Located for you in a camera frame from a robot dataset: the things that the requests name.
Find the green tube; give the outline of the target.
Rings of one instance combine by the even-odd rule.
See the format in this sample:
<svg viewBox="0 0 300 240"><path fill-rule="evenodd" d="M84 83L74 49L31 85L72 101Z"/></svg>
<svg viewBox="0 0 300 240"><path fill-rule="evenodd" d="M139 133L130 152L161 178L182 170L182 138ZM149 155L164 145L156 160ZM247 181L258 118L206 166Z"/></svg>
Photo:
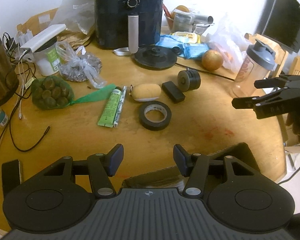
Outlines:
<svg viewBox="0 0 300 240"><path fill-rule="evenodd" d="M115 87L115 89L112 91L106 106L102 112L102 115L97 122L98 126L103 126L103 127L113 127L114 119L115 119L115 114L117 111L117 107L119 105L119 101L122 95L122 88L120 87Z"/></svg>

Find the black electrical tape roll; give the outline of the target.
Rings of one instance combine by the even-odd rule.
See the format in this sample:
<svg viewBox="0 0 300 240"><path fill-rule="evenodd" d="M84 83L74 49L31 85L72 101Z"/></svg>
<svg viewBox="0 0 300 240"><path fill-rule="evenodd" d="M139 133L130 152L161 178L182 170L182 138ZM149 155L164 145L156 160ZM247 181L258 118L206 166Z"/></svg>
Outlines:
<svg viewBox="0 0 300 240"><path fill-rule="evenodd" d="M150 131L165 129L171 117L172 112L168 105L160 101L145 102L139 107L139 122Z"/></svg>

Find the marble pattern stick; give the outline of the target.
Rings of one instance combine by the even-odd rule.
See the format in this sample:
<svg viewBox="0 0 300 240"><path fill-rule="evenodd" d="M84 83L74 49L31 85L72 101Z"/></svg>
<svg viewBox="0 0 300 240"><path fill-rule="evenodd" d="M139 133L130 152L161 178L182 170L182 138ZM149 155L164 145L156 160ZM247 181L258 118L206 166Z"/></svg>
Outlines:
<svg viewBox="0 0 300 240"><path fill-rule="evenodd" d="M127 86L123 86L122 94L121 94L121 97L120 97L120 100L119 100L119 104L117 106L117 111L116 111L114 122L113 122L114 127L117 127L119 125L119 119L120 119L123 104L124 104L124 101L125 101L126 92L127 92Z"/></svg>

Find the black rectangular block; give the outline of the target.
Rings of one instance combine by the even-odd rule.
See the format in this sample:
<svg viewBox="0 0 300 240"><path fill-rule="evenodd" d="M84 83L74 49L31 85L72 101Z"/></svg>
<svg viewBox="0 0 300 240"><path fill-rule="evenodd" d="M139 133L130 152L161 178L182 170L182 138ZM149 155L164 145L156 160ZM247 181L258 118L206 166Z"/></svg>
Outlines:
<svg viewBox="0 0 300 240"><path fill-rule="evenodd" d="M162 83L161 87L174 103L180 103L185 100L183 92L172 81Z"/></svg>

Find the black caster wheel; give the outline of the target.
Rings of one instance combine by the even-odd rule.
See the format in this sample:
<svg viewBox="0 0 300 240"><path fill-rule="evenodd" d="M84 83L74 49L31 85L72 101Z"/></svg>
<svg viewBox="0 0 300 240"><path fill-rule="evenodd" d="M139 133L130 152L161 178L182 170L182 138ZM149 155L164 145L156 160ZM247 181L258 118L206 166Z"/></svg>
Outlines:
<svg viewBox="0 0 300 240"><path fill-rule="evenodd" d="M177 76L178 87L182 92L197 90L201 84L201 78L198 71L194 69L182 70Z"/></svg>

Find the clear shaker bottle grey lid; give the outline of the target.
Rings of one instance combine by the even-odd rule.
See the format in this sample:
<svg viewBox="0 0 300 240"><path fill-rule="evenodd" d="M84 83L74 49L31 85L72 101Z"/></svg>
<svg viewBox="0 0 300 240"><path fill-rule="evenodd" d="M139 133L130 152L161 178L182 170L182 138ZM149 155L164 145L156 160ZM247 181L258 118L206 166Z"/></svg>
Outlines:
<svg viewBox="0 0 300 240"><path fill-rule="evenodd" d="M247 55L234 80L231 93L234 98L251 96L256 80L263 80L275 66L275 51L260 40L247 48Z"/></svg>

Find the black monitor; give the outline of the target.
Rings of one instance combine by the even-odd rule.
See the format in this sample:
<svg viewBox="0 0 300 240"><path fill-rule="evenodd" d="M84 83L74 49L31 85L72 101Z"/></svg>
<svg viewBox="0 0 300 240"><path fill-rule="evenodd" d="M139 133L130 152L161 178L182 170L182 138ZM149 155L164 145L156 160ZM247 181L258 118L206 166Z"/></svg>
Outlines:
<svg viewBox="0 0 300 240"><path fill-rule="evenodd" d="M297 0L269 0L256 28L289 52L300 51L300 3Z"/></svg>

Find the white plastic bag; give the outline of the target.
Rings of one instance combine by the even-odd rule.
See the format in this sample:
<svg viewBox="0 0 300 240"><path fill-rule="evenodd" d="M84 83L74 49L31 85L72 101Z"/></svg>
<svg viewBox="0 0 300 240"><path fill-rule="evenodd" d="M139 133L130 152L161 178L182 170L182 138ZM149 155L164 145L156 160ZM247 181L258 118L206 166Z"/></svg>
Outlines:
<svg viewBox="0 0 300 240"><path fill-rule="evenodd" d="M243 35L238 35L225 28L219 28L214 33L208 33L205 40L212 50L221 54L223 67L233 73L238 73L251 42Z"/></svg>

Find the yellow onion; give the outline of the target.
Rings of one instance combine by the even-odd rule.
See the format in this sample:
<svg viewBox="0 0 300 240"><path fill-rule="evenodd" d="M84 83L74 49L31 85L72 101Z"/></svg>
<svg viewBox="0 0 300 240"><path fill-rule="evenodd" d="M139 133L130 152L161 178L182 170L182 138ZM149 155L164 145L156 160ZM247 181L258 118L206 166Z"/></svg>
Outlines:
<svg viewBox="0 0 300 240"><path fill-rule="evenodd" d="M215 71L223 65L223 58L216 50L208 50L202 56L202 65L209 71Z"/></svg>

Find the green net bag of nuts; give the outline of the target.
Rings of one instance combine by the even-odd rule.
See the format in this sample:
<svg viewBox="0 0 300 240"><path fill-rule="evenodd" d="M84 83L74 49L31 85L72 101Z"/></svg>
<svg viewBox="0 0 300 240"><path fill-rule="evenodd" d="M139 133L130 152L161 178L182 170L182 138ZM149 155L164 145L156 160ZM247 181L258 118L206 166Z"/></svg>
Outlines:
<svg viewBox="0 0 300 240"><path fill-rule="evenodd" d="M60 77L35 79L30 88L33 104L42 110L65 108L74 99L71 86Z"/></svg>

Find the black smartphone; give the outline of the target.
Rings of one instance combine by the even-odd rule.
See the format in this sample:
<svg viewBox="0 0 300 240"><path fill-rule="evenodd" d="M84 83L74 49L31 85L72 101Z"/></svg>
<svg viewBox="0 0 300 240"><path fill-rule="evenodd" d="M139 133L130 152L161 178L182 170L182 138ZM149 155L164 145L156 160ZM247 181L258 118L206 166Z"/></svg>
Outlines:
<svg viewBox="0 0 300 240"><path fill-rule="evenodd" d="M4 198L21 184L21 162L18 159L3 163L1 166L2 191Z"/></svg>

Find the plastic bag of seeds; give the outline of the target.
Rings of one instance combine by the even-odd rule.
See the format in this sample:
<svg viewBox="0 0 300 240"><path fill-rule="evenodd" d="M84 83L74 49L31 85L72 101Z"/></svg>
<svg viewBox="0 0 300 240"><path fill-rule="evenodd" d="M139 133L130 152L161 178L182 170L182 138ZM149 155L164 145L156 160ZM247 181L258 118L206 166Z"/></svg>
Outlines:
<svg viewBox="0 0 300 240"><path fill-rule="evenodd" d="M59 67L63 79L71 82L89 81L96 89L103 88L107 84L101 77L101 60L87 52L85 46L73 50L68 42L60 41L56 42L55 49L63 62Z"/></svg>

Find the foil roll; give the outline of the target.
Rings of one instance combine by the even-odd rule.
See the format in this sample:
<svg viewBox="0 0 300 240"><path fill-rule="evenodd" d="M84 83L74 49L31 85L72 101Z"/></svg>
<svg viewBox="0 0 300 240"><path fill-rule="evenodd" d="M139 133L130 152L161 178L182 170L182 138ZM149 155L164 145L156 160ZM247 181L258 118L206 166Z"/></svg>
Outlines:
<svg viewBox="0 0 300 240"><path fill-rule="evenodd" d="M213 24L213 17L200 15L200 14L192 14L190 15L190 23L191 24Z"/></svg>

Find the black kettle base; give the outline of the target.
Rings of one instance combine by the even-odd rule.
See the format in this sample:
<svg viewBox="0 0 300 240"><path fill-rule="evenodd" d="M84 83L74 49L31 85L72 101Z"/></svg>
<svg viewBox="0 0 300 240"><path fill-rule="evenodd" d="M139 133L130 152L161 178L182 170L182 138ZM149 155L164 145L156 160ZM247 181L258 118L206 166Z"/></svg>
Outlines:
<svg viewBox="0 0 300 240"><path fill-rule="evenodd" d="M177 55L169 48L151 45L139 48L134 60L149 70L166 70L176 64Z"/></svg>

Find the small black knob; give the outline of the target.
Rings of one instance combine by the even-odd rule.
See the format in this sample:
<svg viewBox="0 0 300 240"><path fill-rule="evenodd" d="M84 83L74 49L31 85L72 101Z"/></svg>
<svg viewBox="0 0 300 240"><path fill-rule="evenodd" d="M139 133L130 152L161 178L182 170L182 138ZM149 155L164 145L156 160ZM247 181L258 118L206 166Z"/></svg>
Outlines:
<svg viewBox="0 0 300 240"><path fill-rule="evenodd" d="M175 55L180 55L182 53L182 49L180 47L173 47L171 51L173 51Z"/></svg>

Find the yellow wet wipes pack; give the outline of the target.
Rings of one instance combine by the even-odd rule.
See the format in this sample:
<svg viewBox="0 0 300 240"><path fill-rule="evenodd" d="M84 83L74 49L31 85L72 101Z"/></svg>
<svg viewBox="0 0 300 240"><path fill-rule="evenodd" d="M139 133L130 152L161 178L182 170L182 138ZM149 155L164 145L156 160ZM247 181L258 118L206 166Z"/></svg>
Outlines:
<svg viewBox="0 0 300 240"><path fill-rule="evenodd" d="M178 37L184 43L200 44L200 35L186 31L176 31L171 33L172 36Z"/></svg>

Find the steel electric kettle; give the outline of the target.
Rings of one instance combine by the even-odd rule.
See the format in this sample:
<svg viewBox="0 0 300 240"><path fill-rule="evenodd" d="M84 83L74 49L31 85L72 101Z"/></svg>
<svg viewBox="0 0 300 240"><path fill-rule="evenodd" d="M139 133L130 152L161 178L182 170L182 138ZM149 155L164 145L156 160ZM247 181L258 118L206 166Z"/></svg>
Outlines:
<svg viewBox="0 0 300 240"><path fill-rule="evenodd" d="M0 39L0 106L5 104L19 87L19 79Z"/></svg>

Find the blue wet wipes pack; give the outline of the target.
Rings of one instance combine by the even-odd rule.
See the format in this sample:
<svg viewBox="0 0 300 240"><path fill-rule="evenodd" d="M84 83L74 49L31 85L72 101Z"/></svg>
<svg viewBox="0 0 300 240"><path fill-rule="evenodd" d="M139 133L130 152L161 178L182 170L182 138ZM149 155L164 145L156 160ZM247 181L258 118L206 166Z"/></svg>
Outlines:
<svg viewBox="0 0 300 240"><path fill-rule="evenodd" d="M178 37L172 35L161 35L159 41L155 45L168 49L172 49L173 47L180 47L183 53L183 44L184 43L182 42L182 40Z"/></svg>

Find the white power bank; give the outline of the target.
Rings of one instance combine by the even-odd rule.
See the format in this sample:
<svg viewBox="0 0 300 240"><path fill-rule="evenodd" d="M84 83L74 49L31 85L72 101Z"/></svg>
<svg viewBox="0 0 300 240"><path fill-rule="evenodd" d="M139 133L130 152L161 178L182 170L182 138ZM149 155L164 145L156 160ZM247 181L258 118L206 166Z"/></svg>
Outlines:
<svg viewBox="0 0 300 240"><path fill-rule="evenodd" d="M20 48L23 50L29 50L30 52L34 53L37 51L41 46L43 46L46 42L51 40L52 38L56 37L58 34L60 34L62 31L66 29L65 24L53 24L40 33L38 33L36 36L31 38L29 41L27 41L25 44L23 44Z"/></svg>

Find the black air fryer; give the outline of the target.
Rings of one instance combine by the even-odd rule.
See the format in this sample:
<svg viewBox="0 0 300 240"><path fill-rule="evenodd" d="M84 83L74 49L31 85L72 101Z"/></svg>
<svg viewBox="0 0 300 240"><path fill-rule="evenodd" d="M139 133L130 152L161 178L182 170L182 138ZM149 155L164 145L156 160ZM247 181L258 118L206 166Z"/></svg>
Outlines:
<svg viewBox="0 0 300 240"><path fill-rule="evenodd" d="M128 31L138 32L138 45L160 38L163 0L95 0L95 32L104 49L128 47Z"/></svg>

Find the clear plastic bag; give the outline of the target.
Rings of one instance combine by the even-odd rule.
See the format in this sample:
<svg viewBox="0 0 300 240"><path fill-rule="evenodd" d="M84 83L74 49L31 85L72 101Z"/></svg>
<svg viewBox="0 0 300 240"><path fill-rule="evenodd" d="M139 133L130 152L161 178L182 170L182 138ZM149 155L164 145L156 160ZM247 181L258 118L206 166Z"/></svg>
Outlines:
<svg viewBox="0 0 300 240"><path fill-rule="evenodd" d="M68 31L87 35L95 23L94 0L62 0L49 25L65 24Z"/></svg>

